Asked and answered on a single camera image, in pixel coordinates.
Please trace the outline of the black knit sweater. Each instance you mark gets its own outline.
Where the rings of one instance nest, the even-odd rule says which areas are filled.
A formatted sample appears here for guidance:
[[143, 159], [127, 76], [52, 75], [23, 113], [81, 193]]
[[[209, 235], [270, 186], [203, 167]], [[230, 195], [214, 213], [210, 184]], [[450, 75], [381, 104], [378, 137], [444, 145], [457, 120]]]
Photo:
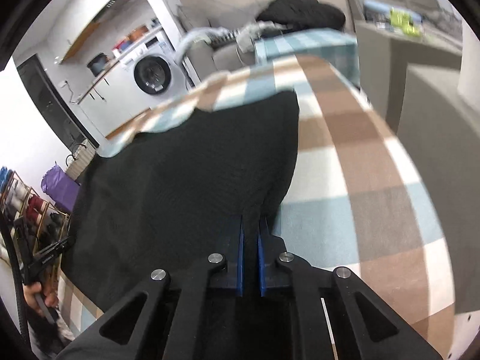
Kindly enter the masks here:
[[[259, 221], [298, 154], [296, 93], [194, 110], [94, 157], [72, 211], [66, 276], [103, 310], [61, 359], [270, 359], [290, 353], [285, 295], [260, 295]], [[240, 220], [243, 296], [237, 296]]]

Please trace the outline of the yarn rack shelf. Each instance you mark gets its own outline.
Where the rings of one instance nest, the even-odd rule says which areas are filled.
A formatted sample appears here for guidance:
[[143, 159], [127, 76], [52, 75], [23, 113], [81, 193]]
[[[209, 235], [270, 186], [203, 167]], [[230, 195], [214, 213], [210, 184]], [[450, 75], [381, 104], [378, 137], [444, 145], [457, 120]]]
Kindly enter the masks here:
[[1, 213], [7, 221], [10, 238], [21, 263], [14, 221], [24, 217], [28, 225], [28, 243], [38, 252], [50, 243], [68, 236], [69, 215], [54, 203], [42, 198], [14, 170], [1, 168]]

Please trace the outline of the purple bag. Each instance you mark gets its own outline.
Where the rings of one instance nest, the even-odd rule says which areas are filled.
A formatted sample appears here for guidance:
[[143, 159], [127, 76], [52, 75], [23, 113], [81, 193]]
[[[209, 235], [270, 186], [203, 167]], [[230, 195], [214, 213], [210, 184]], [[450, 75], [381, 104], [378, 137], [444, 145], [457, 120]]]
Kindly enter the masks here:
[[72, 213], [80, 186], [56, 163], [41, 179], [41, 190], [57, 206]]

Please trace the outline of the checkered tablecloth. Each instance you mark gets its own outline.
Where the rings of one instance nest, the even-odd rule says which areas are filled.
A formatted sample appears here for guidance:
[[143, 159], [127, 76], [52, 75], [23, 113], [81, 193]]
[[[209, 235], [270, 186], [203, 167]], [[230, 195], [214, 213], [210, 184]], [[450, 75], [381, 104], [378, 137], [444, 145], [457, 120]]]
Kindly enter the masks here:
[[[239, 107], [287, 90], [298, 99], [298, 154], [272, 232], [313, 266], [352, 269], [422, 336], [450, 335], [451, 262], [422, 178], [389, 127], [326, 61], [290, 56], [206, 81], [141, 113], [96, 156], [111, 158], [137, 134], [168, 131], [194, 110]], [[74, 333], [103, 313], [63, 268], [59, 297]]]

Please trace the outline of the woven laundry basket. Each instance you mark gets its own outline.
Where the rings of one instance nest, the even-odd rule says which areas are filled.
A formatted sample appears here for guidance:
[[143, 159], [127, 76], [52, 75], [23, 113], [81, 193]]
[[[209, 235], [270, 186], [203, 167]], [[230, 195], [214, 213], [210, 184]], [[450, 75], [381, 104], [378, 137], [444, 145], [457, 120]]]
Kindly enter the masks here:
[[65, 173], [74, 181], [78, 181], [82, 172], [90, 164], [96, 154], [95, 147], [87, 139], [77, 144], [73, 148], [73, 152], [65, 159]]

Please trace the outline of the white kitchen cabinets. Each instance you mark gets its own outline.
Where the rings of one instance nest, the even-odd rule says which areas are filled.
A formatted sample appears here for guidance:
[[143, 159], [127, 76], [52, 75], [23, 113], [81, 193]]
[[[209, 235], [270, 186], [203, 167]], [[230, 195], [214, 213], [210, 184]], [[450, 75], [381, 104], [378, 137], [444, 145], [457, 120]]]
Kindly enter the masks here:
[[84, 96], [80, 108], [104, 137], [150, 108], [131, 69], [118, 63]]

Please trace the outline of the grey sofa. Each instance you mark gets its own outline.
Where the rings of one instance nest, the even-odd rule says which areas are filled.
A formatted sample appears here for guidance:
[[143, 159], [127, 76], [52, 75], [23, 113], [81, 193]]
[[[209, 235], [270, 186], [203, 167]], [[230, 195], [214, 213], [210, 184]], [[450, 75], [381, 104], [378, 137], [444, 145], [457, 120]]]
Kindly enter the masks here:
[[212, 44], [214, 38], [223, 38], [229, 33], [227, 28], [191, 29], [176, 47], [175, 63], [181, 66], [187, 59], [200, 82], [217, 72], [234, 72], [255, 65], [255, 52], [242, 52], [235, 39], [223, 46]]

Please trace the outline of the white washing machine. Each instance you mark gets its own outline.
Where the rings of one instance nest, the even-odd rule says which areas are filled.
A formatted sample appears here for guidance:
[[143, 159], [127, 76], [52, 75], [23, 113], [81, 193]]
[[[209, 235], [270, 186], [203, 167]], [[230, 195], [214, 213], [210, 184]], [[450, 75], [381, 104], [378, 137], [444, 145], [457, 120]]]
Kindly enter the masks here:
[[137, 92], [161, 102], [181, 96], [189, 88], [185, 72], [173, 56], [171, 42], [165, 31], [159, 29], [128, 52], [120, 63]]

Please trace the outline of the blue plaid side table cloth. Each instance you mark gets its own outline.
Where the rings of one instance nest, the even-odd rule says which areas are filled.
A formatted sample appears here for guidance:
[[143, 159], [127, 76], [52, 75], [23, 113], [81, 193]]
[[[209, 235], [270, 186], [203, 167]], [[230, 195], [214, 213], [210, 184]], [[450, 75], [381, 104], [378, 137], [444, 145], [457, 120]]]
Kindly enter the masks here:
[[335, 67], [356, 88], [360, 88], [360, 62], [355, 36], [331, 28], [316, 28], [255, 43], [256, 64], [287, 55], [314, 55]]

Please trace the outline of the black cooking pot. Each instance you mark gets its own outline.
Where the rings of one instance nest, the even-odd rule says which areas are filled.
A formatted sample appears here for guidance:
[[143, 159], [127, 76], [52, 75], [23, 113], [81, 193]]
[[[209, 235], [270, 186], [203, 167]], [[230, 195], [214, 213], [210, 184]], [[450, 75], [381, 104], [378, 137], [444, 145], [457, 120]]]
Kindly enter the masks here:
[[109, 57], [104, 53], [99, 53], [87, 63], [87, 68], [92, 72], [94, 77], [98, 77], [104, 71], [108, 63]]

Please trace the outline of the black quilted jacket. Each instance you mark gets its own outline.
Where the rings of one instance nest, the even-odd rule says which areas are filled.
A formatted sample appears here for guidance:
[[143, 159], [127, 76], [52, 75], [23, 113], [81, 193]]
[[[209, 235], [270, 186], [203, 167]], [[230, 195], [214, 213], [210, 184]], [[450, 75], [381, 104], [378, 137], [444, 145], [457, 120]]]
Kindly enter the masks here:
[[334, 5], [319, 0], [272, 0], [257, 14], [256, 21], [272, 21], [286, 26], [290, 32], [307, 29], [343, 31], [346, 16]]

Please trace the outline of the light blue pillow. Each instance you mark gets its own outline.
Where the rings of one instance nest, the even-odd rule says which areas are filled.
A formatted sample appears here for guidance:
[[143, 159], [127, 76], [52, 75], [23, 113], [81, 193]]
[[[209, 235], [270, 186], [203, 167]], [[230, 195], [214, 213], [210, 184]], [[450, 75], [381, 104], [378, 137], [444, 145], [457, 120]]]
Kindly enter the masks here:
[[387, 22], [390, 20], [392, 6], [385, 2], [364, 0], [363, 9], [367, 21]]

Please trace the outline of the green toy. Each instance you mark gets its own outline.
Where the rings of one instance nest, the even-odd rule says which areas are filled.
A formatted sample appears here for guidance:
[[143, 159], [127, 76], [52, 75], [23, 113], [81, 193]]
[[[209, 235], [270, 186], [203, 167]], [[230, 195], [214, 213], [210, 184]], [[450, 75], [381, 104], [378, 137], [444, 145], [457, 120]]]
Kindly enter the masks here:
[[390, 25], [395, 30], [399, 30], [403, 35], [419, 38], [423, 34], [423, 18], [416, 12], [392, 7], [389, 20]]

